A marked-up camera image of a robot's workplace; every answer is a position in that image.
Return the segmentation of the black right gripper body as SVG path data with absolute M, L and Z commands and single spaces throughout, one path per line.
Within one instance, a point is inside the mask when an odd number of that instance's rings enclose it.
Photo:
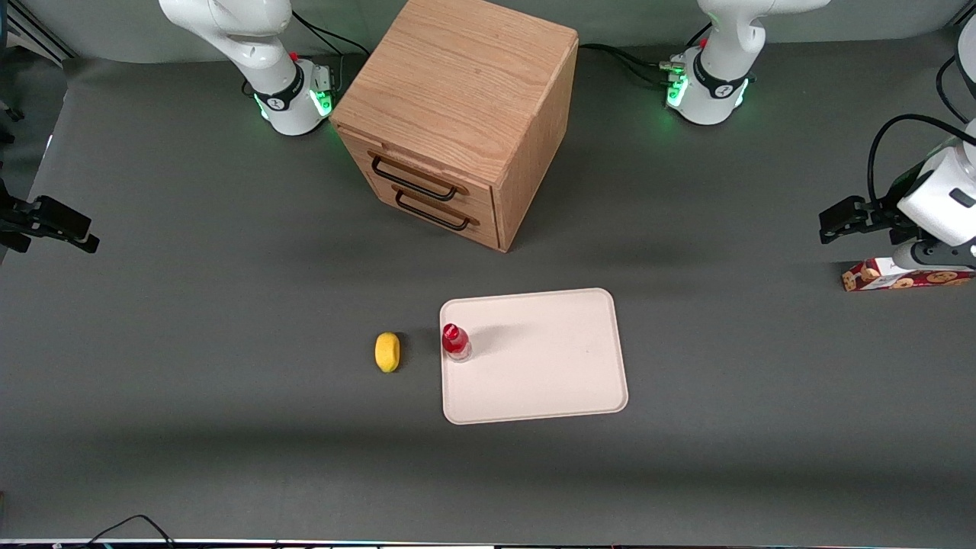
M 29 219 L 34 203 L 13 197 L 1 180 L 1 246 L 17 253 L 25 253 L 31 246 L 34 222 Z

